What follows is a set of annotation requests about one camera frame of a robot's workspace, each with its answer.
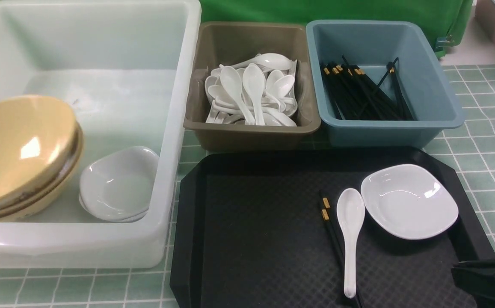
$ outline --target green cloth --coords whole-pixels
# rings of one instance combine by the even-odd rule
[[[307,24],[317,19],[410,21],[430,45],[451,35],[460,43],[472,0],[200,0],[202,22],[257,21]]]

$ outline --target pile of spoons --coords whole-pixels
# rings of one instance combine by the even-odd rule
[[[275,53],[219,65],[205,80],[206,123],[296,126],[295,73],[296,61]]]

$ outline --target black chopsticks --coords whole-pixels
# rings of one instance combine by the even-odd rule
[[[344,274],[344,252],[341,247],[340,240],[343,240],[341,235],[341,227],[337,220],[337,209],[331,206],[329,199],[326,197],[323,191],[319,191],[320,201],[318,202],[318,209],[320,209],[323,223],[327,229],[327,234],[331,240],[333,250],[335,250],[335,255],[337,257],[337,262],[339,267],[343,270]],[[356,287],[356,296],[352,299],[355,302],[357,308],[363,308],[363,300],[361,294],[359,294],[359,287]]]
[[[331,100],[337,119],[345,120],[381,120],[413,121],[406,99],[397,76],[399,58],[386,65],[386,73],[375,84],[357,65],[351,65],[345,56],[344,64],[335,62],[320,64],[324,86]],[[386,78],[390,77],[390,91],[395,100],[388,97],[380,88]]]

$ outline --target yellow bowl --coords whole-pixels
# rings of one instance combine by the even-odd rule
[[[47,187],[39,191],[36,195],[30,197],[28,200],[0,209],[0,222],[14,222],[30,215],[34,215],[44,210],[55,199],[57,199],[57,197],[59,197],[63,190],[67,187],[67,183],[72,178],[74,172],[80,164],[80,159],[83,154],[83,146],[83,131],[78,125],[74,150],[65,163],[65,167],[59,172],[59,175],[54,178],[54,180],[52,180]]]
[[[64,101],[17,96],[0,102],[0,208],[30,198],[63,168],[76,119]]]

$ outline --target black tray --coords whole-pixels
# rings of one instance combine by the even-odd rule
[[[181,182],[170,284],[181,308],[341,308],[339,266],[318,191],[338,197],[370,173],[417,164],[451,193],[459,219],[429,240],[401,240],[369,214],[357,244],[365,308],[474,308],[451,266],[493,259],[453,169],[413,148],[214,154]]]

